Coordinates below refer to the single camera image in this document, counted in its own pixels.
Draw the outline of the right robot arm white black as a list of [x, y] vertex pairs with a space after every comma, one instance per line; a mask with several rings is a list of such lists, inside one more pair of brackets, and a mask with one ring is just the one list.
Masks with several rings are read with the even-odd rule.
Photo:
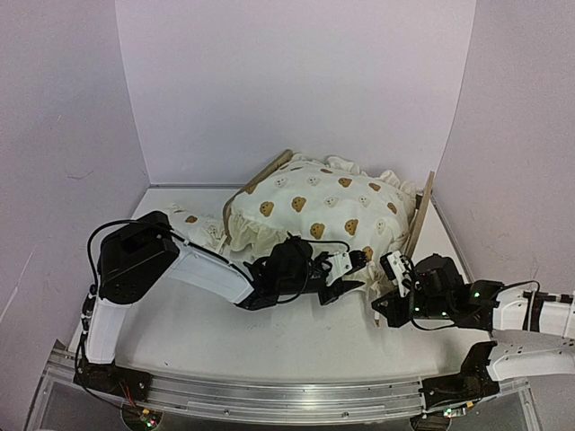
[[480, 330], [491, 333], [524, 331], [561, 339], [557, 348], [483, 341], [470, 347], [455, 374], [422, 380], [420, 393], [426, 412], [461, 409], [495, 396], [500, 382], [518, 377], [573, 374], [574, 296], [528, 289], [527, 282], [466, 283], [449, 257], [432, 254], [418, 263], [400, 252], [381, 257], [385, 275], [395, 289], [371, 306], [385, 317], [388, 327], [423, 320], [439, 321], [442, 330]]

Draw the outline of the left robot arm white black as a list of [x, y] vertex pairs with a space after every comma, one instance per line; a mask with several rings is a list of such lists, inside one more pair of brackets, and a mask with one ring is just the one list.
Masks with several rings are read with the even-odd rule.
[[366, 252], [346, 242], [289, 235], [268, 257], [237, 266], [230, 259], [176, 233], [167, 214], [150, 212], [138, 219], [108, 222], [81, 311], [81, 335], [75, 352], [75, 384], [91, 395], [107, 393], [127, 400], [146, 399], [151, 375], [116, 364], [116, 347], [127, 313], [162, 279], [180, 281], [255, 312], [317, 295], [322, 305], [359, 288], [349, 275], [369, 262]]

